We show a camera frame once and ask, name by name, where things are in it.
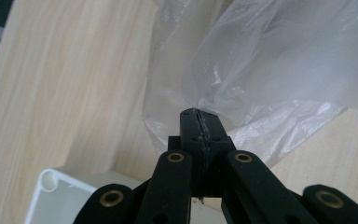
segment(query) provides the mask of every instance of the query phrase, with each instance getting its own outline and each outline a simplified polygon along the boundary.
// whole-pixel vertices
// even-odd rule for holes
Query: wood grain
[[[155,12],[149,0],[15,1],[0,44],[0,223],[23,222],[46,168],[151,176],[141,115]],[[323,183],[358,202],[358,111],[273,171],[297,192]]]

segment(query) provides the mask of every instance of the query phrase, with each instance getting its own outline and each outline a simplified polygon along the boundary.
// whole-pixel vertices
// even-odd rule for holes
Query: transparent plastic bag
[[[271,166],[358,107],[358,0],[158,5],[143,115],[159,152],[194,106]]]

